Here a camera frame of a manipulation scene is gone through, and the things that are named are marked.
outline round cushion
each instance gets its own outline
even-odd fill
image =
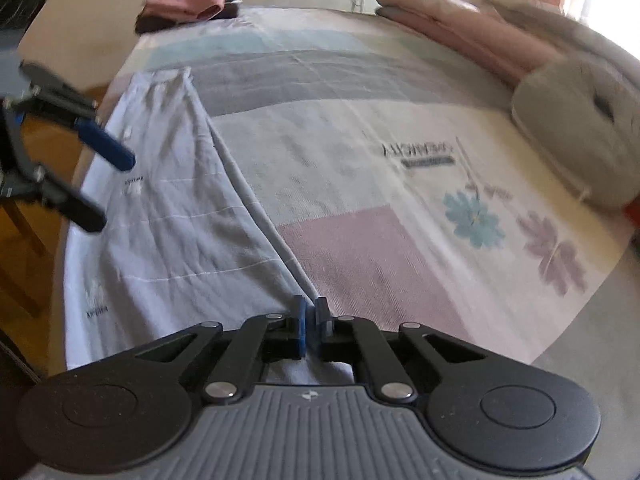
[[[620,209],[640,194],[640,91],[608,62],[546,65],[516,88],[512,113],[581,197]]]

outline wooden chair leg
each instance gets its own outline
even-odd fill
[[[18,231],[20,231],[20,234],[29,241],[33,251],[38,256],[44,256],[45,254],[48,254],[47,248],[42,243],[42,240],[40,240],[33,228],[31,228],[29,222],[27,222],[27,219],[24,217],[17,204],[15,202],[7,202],[2,204],[2,207],[4,207],[7,216],[11,219],[11,222],[14,223]]]
[[[31,317],[38,317],[40,306],[2,268],[0,268],[0,288],[26,310]]]

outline patterned bedsheet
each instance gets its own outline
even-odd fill
[[[561,185],[511,123],[496,78],[377,16],[249,9],[143,36],[106,113],[134,72],[181,66],[310,298],[385,329],[422,322],[576,380],[603,412],[590,469],[612,480],[640,469],[631,228]],[[70,323],[92,329],[64,307],[68,353]],[[183,328],[159,325],[146,336]]]

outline mattress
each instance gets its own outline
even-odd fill
[[[247,9],[143,36],[102,109],[136,168],[84,153],[76,172],[110,224],[63,233],[53,369],[320,294],[337,315],[422,322],[577,381],[603,415],[589,471],[630,478],[632,228],[562,186],[510,101],[473,62],[378,16]]]

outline gray ribbed plate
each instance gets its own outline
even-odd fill
[[[24,480],[78,480],[38,465]],[[153,462],[101,480],[497,480],[441,450],[407,408],[362,386],[257,386],[209,407]],[[593,480],[578,469],[540,477]]]

